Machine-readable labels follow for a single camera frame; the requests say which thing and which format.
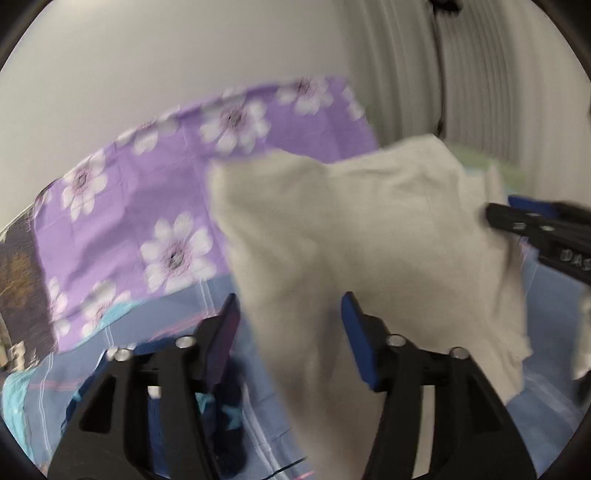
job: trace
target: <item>light blue fabric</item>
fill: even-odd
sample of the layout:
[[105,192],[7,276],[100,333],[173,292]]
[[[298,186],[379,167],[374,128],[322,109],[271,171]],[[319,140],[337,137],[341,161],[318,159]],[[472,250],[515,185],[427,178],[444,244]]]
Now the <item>light blue fabric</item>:
[[4,422],[10,433],[12,433],[12,436],[32,462],[35,461],[35,458],[33,449],[28,441],[29,432],[24,403],[29,383],[34,374],[35,368],[30,368],[24,372],[14,372],[8,376],[2,389],[2,415]]
[[533,354],[523,363],[525,388],[507,409],[541,475],[564,449],[584,414],[576,403],[571,373],[583,284],[540,265],[531,248],[521,276]]
[[[24,402],[35,463],[41,466],[51,461],[61,438],[66,408],[74,393],[96,369],[106,349],[187,335],[200,319],[219,311],[228,294],[233,292],[235,287],[227,275],[146,301],[80,347],[46,357],[30,382]],[[291,435],[244,315],[231,354],[243,377],[242,418],[237,411],[226,414],[233,420],[233,426],[242,421],[246,450],[246,465],[234,480],[265,478],[300,460],[303,454]],[[307,462],[298,463],[275,478],[294,480],[301,476],[307,480],[314,478]]]

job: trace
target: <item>brown patterned fabric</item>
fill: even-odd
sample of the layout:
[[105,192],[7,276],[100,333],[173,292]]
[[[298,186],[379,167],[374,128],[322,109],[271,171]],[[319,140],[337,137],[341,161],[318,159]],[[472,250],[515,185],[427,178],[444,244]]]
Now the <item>brown patterned fabric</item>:
[[9,337],[3,335],[2,343],[15,357],[9,369],[33,366],[55,346],[32,214],[32,208],[24,212],[0,237],[0,314]]

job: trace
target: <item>flower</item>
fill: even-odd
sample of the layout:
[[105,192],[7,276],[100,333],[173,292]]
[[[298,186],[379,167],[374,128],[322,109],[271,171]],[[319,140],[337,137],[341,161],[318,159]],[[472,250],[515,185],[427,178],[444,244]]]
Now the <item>flower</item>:
[[51,193],[51,189],[47,188],[42,194],[38,195],[35,199],[35,203],[33,204],[33,218],[37,218],[39,212],[44,205],[47,205],[51,199],[53,198],[53,194]]
[[216,274],[216,266],[203,258],[213,241],[207,227],[199,228],[192,236],[193,218],[181,213],[171,228],[165,219],[154,226],[155,240],[141,246],[141,254],[148,263],[145,279],[148,291],[154,293],[166,281],[166,293],[181,290],[199,280]]
[[60,292],[60,284],[56,277],[53,277],[47,284],[49,292],[49,315],[53,331],[56,336],[63,337],[70,331],[70,322],[62,318],[67,305],[68,298],[65,293]]
[[302,78],[280,87],[277,101],[280,105],[295,103],[299,115],[315,115],[323,106],[332,105],[329,84],[324,77]]
[[363,107],[355,98],[355,94],[353,93],[353,90],[350,86],[346,86],[343,90],[343,97],[345,97],[345,99],[349,102],[347,111],[349,112],[349,117],[351,118],[351,120],[359,120],[365,115]]
[[132,128],[123,132],[117,140],[115,140],[115,144],[118,147],[123,147],[135,137],[132,150],[136,155],[141,155],[144,152],[151,152],[156,147],[160,135],[163,137],[171,137],[178,131],[179,124],[178,119],[176,118],[177,112],[178,108],[175,108],[174,110],[158,117],[156,120],[141,125],[139,128]]
[[131,292],[121,293],[117,298],[117,285],[111,280],[105,280],[92,287],[91,295],[82,303],[82,313],[88,322],[82,327],[82,336],[88,337],[99,325],[105,313],[115,304],[129,302]]
[[102,192],[107,185],[105,153],[99,150],[80,162],[64,176],[68,185],[61,193],[62,208],[70,207],[72,221],[80,215],[80,210],[89,214],[95,207],[95,194]]
[[229,154],[240,143],[244,153],[255,148],[257,138],[265,138],[271,129],[265,119],[267,107],[260,100],[246,102],[246,95],[227,91],[222,106],[204,108],[206,122],[200,132],[205,143],[217,140],[216,151]]

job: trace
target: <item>purple fabric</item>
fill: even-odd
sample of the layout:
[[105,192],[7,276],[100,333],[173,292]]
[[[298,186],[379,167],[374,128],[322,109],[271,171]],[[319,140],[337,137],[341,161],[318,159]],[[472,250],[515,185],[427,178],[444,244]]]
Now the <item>purple fabric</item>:
[[57,180],[34,221],[60,351],[112,305],[228,272],[209,216],[206,168],[281,148],[325,163],[377,148],[342,79],[228,92],[122,134]]

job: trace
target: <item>white towel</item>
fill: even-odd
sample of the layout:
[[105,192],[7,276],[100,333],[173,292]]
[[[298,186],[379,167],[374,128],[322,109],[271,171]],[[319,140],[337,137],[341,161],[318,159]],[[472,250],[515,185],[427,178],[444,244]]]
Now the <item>white towel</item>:
[[209,180],[242,306],[319,479],[362,476],[382,410],[340,321],[348,290],[420,348],[470,350],[504,401],[521,391],[517,240],[482,219],[504,201],[494,167],[468,176],[427,136],[333,165],[283,151],[218,162]]

